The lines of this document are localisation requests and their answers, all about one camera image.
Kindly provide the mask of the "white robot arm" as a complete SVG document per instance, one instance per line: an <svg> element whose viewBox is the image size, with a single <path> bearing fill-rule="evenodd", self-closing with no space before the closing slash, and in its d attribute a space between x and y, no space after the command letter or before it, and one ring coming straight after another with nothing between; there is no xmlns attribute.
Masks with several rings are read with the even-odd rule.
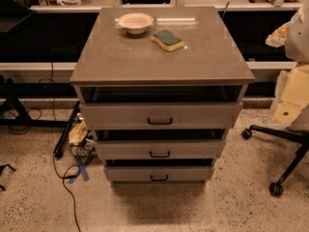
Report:
<svg viewBox="0 0 309 232"><path fill-rule="evenodd" d="M309 0L302 3L289 22L267 37L266 44L285 46L286 56L296 62L273 112L274 119L290 124L309 104Z"/></svg>

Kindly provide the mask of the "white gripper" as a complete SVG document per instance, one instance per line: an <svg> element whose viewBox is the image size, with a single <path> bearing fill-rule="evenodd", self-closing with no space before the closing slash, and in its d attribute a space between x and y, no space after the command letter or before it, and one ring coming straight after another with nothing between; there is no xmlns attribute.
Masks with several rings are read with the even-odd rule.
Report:
<svg viewBox="0 0 309 232"><path fill-rule="evenodd" d="M266 44L283 46L289 23L286 22L267 36ZM280 123L291 124L309 104L309 65L297 63L289 72L282 71L277 79L272 117Z"/></svg>

